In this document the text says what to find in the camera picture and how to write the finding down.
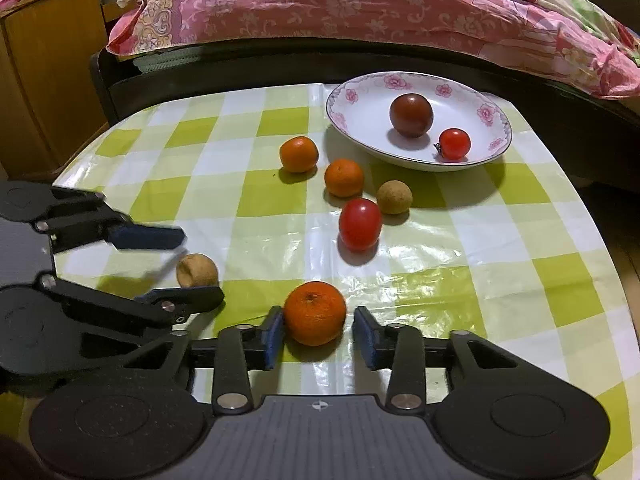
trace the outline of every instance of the green and white checkered tablecloth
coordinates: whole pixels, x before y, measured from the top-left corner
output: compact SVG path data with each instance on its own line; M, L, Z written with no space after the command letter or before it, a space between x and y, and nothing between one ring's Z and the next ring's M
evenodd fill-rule
M57 184L101 190L138 222L177 224L186 249L220 269L226 307L188 322L200 336L257 324L308 280L333 283L352 312L445 336L466 328L596 396L612 434L604 480L640 478L640 355L620 281L585 206L552 155L510 103L496 98L514 131L503 160L453 173L380 162L329 126L321 84L250 89L143 110L92 143ZM308 135L318 172L280 171L278 148ZM389 179L414 193L408 220L388 219L375 256L336 243L342 201L324 190L335 158L359 161L366 196ZM117 252L94 244L56 257L61 276L121 296L177 286L180 254ZM256 372L265 392L382 392L388 373L354 356L348 317L327 348L288 344L277 371ZM194 394L206 399L210 370ZM430 398L442 374L429 373Z

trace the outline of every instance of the gray gripper panel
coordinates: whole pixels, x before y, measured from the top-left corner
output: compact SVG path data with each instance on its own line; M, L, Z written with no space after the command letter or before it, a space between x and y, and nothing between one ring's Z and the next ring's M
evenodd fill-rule
M32 285L40 273L54 273L49 235L37 233L29 223L0 218L0 248L0 288Z
M199 448L154 480L479 480L423 420L373 396L269 396L226 416Z

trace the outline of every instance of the red tomato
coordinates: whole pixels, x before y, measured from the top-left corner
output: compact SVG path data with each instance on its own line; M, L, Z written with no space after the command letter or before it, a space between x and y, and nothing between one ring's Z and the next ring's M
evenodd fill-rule
M444 158L460 160L471 149L471 139L465 130L449 128L440 134L440 139L435 146Z
M382 229L382 214L371 200L355 198L342 208L338 225L340 238L349 250L366 251L378 241Z

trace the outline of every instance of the white plate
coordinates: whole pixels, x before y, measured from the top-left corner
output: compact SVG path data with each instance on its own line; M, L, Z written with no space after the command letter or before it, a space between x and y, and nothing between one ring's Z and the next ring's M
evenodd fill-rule
M402 94L417 93L433 107L433 126L417 139L396 132L389 107ZM494 160L511 144L507 116L488 97L455 81L415 72L377 72L336 87L326 101L336 129L373 155L423 171L455 171ZM460 128L471 150L459 161L443 159L434 144L443 130Z

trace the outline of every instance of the orange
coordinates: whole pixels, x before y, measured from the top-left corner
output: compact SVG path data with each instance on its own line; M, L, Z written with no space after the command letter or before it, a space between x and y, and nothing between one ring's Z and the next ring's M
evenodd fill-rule
M347 198L362 192L364 173L357 162L348 158L339 158L326 168L324 184L332 195Z
M347 306L333 285L307 282L289 294L283 313L293 339L303 345L320 346L340 335Z
M308 137L294 137L280 147L280 161L291 173L305 173L318 162L318 147Z

